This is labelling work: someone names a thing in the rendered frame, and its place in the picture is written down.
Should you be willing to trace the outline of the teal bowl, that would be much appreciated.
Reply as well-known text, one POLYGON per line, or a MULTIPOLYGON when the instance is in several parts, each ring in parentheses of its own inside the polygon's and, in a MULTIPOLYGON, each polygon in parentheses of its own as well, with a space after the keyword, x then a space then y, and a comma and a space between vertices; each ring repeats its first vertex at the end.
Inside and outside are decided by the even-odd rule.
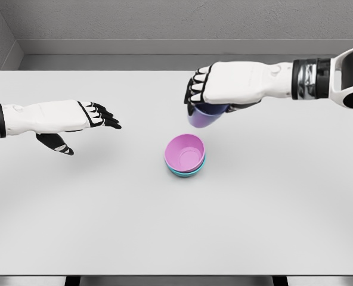
POLYGON ((203 166, 205 165, 206 163, 206 157, 204 157, 201 165, 194 171, 190 171, 190 172, 179 172, 179 171, 176 171, 175 169, 171 168, 169 165, 166 165, 168 167, 168 169, 176 176, 180 177, 180 178, 189 178, 189 177, 192 177, 194 176, 195 174, 199 173, 200 170, 203 168, 203 166))

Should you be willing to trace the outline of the purple cup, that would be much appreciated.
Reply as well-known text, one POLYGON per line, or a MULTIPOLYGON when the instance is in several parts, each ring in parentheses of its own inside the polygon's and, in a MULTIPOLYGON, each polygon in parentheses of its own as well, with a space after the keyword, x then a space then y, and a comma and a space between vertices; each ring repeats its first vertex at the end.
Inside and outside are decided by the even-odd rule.
POLYGON ((205 128, 222 116, 228 104, 192 104, 187 105, 188 121, 195 128, 205 128))

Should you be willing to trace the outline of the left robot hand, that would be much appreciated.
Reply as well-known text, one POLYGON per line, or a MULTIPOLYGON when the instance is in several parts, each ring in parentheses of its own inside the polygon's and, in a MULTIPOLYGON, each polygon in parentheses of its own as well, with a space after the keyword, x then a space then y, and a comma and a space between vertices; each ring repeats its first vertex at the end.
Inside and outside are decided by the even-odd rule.
POLYGON ((76 100, 43 102, 34 106, 33 131, 36 139, 49 149, 72 156, 61 132, 78 132, 99 126, 121 129, 114 115, 96 102, 76 100))

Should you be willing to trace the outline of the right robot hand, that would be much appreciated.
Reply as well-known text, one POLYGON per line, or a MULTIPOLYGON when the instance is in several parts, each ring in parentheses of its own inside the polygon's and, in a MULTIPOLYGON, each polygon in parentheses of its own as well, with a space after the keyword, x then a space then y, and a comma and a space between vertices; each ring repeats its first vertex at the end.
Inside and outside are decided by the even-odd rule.
POLYGON ((226 112, 261 102, 263 63, 251 61, 216 62, 197 69, 187 84, 184 104, 188 111, 201 104, 226 105, 226 112))

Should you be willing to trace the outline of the pink bowl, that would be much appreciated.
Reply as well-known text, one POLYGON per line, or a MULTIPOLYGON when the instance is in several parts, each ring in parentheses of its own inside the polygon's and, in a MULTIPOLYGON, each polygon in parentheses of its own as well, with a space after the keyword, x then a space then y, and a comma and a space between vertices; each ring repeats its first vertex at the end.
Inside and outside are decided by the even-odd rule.
POLYGON ((197 135, 185 133, 174 137, 166 146, 166 164, 181 173, 195 171, 205 158, 205 145, 197 135))

